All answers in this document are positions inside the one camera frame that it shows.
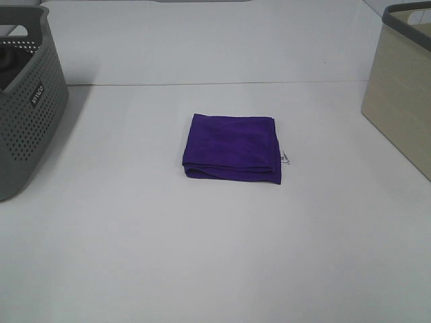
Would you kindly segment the beige basket with grey rim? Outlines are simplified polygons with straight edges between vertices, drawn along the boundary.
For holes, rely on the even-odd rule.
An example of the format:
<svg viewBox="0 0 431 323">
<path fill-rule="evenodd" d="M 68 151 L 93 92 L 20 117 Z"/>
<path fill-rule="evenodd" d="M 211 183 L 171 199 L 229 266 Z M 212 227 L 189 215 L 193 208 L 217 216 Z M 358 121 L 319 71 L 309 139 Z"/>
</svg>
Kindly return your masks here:
<svg viewBox="0 0 431 323">
<path fill-rule="evenodd" d="M 374 54 L 361 113 L 426 178 L 430 177 L 430 2 L 390 5 Z"/>
</svg>

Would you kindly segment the purple towel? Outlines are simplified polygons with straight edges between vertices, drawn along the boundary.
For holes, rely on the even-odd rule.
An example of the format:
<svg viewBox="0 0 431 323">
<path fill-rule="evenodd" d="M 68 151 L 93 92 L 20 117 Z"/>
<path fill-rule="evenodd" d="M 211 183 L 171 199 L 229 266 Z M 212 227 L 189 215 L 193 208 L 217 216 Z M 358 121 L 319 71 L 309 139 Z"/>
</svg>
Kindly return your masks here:
<svg viewBox="0 0 431 323">
<path fill-rule="evenodd" d="M 275 120 L 194 114 L 183 153 L 186 176 L 281 184 Z"/>
</svg>

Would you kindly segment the grey perforated plastic basket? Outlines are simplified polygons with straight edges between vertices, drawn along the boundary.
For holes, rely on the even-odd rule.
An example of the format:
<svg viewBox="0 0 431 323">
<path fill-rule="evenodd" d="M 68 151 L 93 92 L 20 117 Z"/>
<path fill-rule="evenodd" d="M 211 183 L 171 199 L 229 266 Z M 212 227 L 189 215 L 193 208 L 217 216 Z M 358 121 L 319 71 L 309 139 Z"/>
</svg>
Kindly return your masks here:
<svg viewBox="0 0 431 323">
<path fill-rule="evenodd" d="M 27 31 L 1 37 L 2 201 L 27 185 L 69 99 L 48 14 L 43 6 L 1 6 L 1 24 Z"/>
</svg>

